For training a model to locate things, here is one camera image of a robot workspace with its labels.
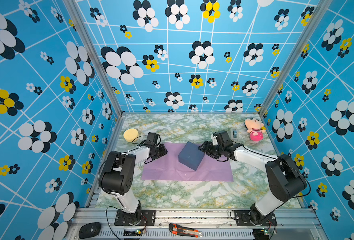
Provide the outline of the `dark blue gift box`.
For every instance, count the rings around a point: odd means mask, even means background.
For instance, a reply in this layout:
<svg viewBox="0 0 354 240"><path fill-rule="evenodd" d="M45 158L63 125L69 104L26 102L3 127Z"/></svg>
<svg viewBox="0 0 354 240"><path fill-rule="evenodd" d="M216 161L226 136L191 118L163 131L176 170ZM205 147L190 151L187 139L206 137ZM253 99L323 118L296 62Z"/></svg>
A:
<svg viewBox="0 0 354 240"><path fill-rule="evenodd" d="M196 171L204 158L204 152L199 150L199 146L187 142L178 155L181 164Z"/></svg>

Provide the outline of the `purple wrapping paper sheet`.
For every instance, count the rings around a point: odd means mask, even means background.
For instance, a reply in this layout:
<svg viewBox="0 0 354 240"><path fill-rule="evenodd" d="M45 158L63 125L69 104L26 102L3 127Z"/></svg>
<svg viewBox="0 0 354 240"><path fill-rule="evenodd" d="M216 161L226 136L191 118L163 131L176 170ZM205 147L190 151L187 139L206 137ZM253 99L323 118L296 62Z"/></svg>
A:
<svg viewBox="0 0 354 240"><path fill-rule="evenodd" d="M204 155L196 171L181 164L178 155L185 146L183 143L165 143L167 155L144 166L142 180L163 181L217 181L233 182L230 162L225 157L218 161Z"/></svg>

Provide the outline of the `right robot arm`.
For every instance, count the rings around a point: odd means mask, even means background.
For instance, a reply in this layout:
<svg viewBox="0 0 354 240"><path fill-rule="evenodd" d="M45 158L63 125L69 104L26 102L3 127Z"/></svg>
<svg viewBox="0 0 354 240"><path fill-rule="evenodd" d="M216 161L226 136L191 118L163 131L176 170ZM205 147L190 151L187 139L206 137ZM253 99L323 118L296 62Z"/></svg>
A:
<svg viewBox="0 0 354 240"><path fill-rule="evenodd" d="M309 187L309 182L300 174L298 167L288 155L274 156L254 151L243 144L232 141L225 131L215 132L211 141L203 142L198 150L218 160L226 157L251 165L267 175L269 190L254 203L247 219L261 226L274 211Z"/></svg>

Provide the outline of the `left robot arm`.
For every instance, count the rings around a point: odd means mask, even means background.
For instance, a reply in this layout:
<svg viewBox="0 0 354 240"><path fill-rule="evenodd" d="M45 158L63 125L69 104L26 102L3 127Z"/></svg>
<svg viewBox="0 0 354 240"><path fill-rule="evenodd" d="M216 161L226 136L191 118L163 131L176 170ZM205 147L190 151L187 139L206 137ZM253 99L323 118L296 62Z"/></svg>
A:
<svg viewBox="0 0 354 240"><path fill-rule="evenodd" d="M125 151L111 151L99 170L99 187L108 195L114 196L120 208L119 219L126 224L136 225L141 221L141 202L135 197L132 184L134 180L135 165L143 161L145 164L157 160L168 151L161 136L156 133L148 133L147 138L136 147Z"/></svg>

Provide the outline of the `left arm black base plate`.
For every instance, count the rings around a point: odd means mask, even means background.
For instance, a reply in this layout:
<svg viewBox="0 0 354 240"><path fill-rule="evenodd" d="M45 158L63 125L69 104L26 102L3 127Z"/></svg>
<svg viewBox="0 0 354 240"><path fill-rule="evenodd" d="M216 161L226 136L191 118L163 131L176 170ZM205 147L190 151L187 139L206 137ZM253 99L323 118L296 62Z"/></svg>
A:
<svg viewBox="0 0 354 240"><path fill-rule="evenodd" d="M115 226L154 226L156 220L155 210L141 210L133 214L116 211Z"/></svg>

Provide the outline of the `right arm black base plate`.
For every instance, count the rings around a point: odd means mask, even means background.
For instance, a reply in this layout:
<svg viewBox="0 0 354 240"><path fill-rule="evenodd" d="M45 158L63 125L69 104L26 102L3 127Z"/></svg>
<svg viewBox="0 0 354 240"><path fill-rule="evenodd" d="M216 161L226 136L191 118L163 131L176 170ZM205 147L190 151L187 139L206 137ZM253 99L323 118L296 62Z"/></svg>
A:
<svg viewBox="0 0 354 240"><path fill-rule="evenodd" d="M276 227L278 225L274 213L270 213L261 218L257 216L255 223L248 210L232 210L230 217L232 220L236 221L238 227Z"/></svg>

